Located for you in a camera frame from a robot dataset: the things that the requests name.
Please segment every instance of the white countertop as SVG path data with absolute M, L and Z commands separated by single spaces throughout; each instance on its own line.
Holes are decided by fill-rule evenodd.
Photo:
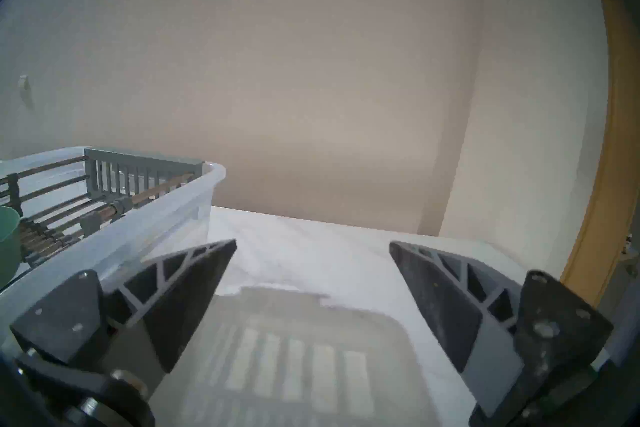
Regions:
M 217 299 L 151 399 L 158 425 L 467 425 L 473 396 L 389 242 L 473 257 L 519 284 L 523 267 L 486 243 L 212 207 L 207 241 L 230 238 Z M 296 383 L 298 351 L 310 371 Z

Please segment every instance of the beige wall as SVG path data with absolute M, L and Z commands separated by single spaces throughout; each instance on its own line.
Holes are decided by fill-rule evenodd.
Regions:
M 480 5 L 3 0 L 0 157 L 78 144 L 196 156 L 227 167 L 218 205 L 436 233 Z
M 607 112 L 600 0 L 484 0 L 478 73 L 441 236 L 562 273 Z

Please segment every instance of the wooden door frame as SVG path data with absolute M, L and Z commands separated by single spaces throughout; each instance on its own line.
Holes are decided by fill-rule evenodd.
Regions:
M 640 33 L 622 0 L 601 0 L 609 47 L 609 103 L 600 162 L 561 281 L 600 302 L 629 232 L 640 190 Z

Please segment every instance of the plastic storage container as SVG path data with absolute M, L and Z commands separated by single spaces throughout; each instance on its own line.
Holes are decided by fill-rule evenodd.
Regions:
M 84 151 L 84 147 L 62 148 L 2 162 L 0 177 L 82 156 Z M 124 264 L 139 263 L 149 257 L 205 243 L 213 190 L 225 178 L 226 171 L 216 163 L 205 162 L 201 167 L 202 173 L 197 179 L 140 209 L 127 212 L 116 222 L 60 252 L 4 288 L 0 292 L 0 344 L 5 342 L 8 325 L 13 320 L 79 270 L 94 269 L 102 279 Z M 85 162 L 82 161 L 36 173 L 20 179 L 20 195 L 85 173 Z M 85 181 L 77 182 L 25 202 L 22 206 L 24 216 L 87 193 L 87 186 Z

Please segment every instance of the dish rack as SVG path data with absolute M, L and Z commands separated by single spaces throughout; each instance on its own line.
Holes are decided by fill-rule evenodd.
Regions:
M 22 261 L 30 268 L 100 230 L 109 230 L 110 224 L 128 217 L 130 212 L 143 211 L 151 202 L 170 203 L 174 192 L 198 182 L 203 170 L 212 172 L 217 168 L 217 176 L 222 171 L 224 177 L 222 166 L 202 160 L 113 148 L 64 148 L 0 164 L 0 170 L 4 171 L 7 165 L 16 169 L 21 161 L 36 166 L 2 177 L 0 202 L 22 217 Z M 213 188 L 207 191 L 208 206 Z M 175 219 L 177 223 L 181 220 L 185 220 L 184 216 Z

